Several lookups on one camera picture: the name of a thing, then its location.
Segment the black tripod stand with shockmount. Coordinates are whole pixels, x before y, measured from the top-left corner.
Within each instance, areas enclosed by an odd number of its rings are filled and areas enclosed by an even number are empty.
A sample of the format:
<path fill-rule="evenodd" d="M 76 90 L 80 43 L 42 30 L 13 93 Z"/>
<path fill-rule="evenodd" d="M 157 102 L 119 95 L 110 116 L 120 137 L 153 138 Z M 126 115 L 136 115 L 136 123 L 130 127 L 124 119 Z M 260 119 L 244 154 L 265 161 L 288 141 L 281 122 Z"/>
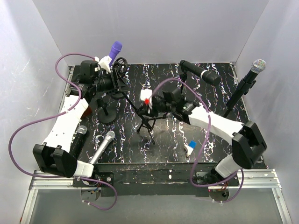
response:
<path fill-rule="evenodd" d="M 119 57 L 115 60 L 114 64 L 112 65 L 113 69 L 116 69 L 117 72 L 120 72 L 120 76 L 124 77 L 127 68 L 128 68 L 128 62 L 124 57 Z M 155 140 L 153 139 L 153 136 L 151 134 L 154 125 L 156 123 L 156 121 L 158 119 L 165 119 L 167 118 L 167 113 L 164 113 L 162 116 L 154 116 L 154 117 L 145 117 L 141 114 L 141 110 L 138 109 L 133 102 L 130 100 L 129 96 L 127 95 L 126 92 L 121 92 L 121 94 L 123 95 L 123 97 L 126 99 L 126 101 L 133 107 L 135 113 L 141 118 L 142 122 L 139 125 L 138 129 L 137 129 L 137 133 L 140 133 L 140 130 L 142 127 L 146 128 L 149 136 L 151 138 L 151 141 L 153 143 L 153 145 L 156 144 Z"/>

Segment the black round-base mic stand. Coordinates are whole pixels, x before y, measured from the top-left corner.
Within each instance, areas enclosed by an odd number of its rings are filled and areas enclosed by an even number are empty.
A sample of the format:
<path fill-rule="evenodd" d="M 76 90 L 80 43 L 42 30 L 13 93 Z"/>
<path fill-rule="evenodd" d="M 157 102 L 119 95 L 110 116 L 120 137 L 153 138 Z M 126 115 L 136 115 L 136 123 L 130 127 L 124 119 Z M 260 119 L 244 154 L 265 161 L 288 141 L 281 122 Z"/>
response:
<path fill-rule="evenodd" d="M 102 99 L 99 98 L 96 100 L 98 106 L 98 120 L 104 125 L 110 125 L 116 121 L 117 111 L 108 106 L 108 104 Z"/>

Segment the small black tripod stand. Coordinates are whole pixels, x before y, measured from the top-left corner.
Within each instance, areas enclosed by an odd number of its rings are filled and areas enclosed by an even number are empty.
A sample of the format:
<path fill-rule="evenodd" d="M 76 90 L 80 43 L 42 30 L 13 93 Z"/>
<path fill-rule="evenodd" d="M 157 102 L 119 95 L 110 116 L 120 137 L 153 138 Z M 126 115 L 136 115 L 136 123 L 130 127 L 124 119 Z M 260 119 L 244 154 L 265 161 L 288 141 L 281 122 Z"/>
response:
<path fill-rule="evenodd" d="M 187 80 L 187 70 L 186 69 L 181 69 L 181 74 L 179 75 L 179 78 L 180 78 L 180 80 L 183 82 L 183 83 L 185 83 L 186 82 L 186 80 Z M 183 89 L 184 89 L 184 85 L 183 84 L 181 84 L 181 86 L 180 86 L 180 92 L 181 93 L 183 93 Z"/>

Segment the black shotgun microphone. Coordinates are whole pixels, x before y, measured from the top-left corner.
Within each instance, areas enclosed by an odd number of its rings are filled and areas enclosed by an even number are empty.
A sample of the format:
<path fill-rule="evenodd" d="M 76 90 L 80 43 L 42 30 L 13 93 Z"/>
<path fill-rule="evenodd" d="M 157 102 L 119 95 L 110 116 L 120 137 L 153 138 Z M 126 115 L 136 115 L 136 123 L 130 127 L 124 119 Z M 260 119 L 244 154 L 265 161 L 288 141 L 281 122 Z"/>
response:
<path fill-rule="evenodd" d="M 186 60 L 181 60 L 179 65 L 181 66 L 182 71 L 188 71 L 193 73 L 194 75 L 197 75 L 207 84 L 217 86 L 221 82 L 221 77 L 214 71 L 205 70 Z"/>

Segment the black glitter microphone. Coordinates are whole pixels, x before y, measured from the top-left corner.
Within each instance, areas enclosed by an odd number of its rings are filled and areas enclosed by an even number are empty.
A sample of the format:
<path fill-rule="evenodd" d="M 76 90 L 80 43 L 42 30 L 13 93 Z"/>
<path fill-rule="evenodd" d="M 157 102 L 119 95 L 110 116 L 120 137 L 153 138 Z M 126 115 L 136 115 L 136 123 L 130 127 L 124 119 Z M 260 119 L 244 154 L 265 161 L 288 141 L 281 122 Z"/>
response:
<path fill-rule="evenodd" d="M 70 155 L 74 156 L 76 159 L 79 157 L 81 153 L 86 133 L 87 133 L 87 127 L 79 126 L 75 138 L 71 144 Z"/>

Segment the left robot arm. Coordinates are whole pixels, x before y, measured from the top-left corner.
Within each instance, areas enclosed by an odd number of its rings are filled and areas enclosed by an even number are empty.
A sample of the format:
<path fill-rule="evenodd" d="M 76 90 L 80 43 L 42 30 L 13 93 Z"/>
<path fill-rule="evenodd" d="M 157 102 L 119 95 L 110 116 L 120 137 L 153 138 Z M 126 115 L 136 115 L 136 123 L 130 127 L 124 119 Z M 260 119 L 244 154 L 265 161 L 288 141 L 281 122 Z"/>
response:
<path fill-rule="evenodd" d="M 68 178 L 83 177 L 83 181 L 93 187 L 99 183 L 99 174 L 93 171 L 92 164 L 77 159 L 84 137 L 74 137 L 87 108 L 87 101 L 81 99 L 71 112 L 58 117 L 43 144 L 34 146 L 33 155 L 42 172 Z"/>

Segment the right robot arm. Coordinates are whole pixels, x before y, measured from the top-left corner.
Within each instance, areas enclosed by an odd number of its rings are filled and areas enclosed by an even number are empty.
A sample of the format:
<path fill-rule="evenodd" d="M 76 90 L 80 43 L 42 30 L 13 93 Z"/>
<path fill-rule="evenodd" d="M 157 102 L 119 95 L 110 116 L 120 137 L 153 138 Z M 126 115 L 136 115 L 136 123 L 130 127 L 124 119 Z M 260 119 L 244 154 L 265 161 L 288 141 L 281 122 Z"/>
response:
<path fill-rule="evenodd" d="M 186 100 L 180 89 L 165 91 L 162 97 L 154 97 L 152 93 L 151 89 L 141 90 L 141 115 L 155 117 L 159 113 L 170 112 L 176 119 L 209 130 L 232 146 L 232 153 L 221 159 L 200 179 L 202 184 L 214 183 L 220 186 L 237 170 L 253 168 L 267 148 L 257 124 L 252 121 L 242 123 L 207 112 L 203 106 Z"/>

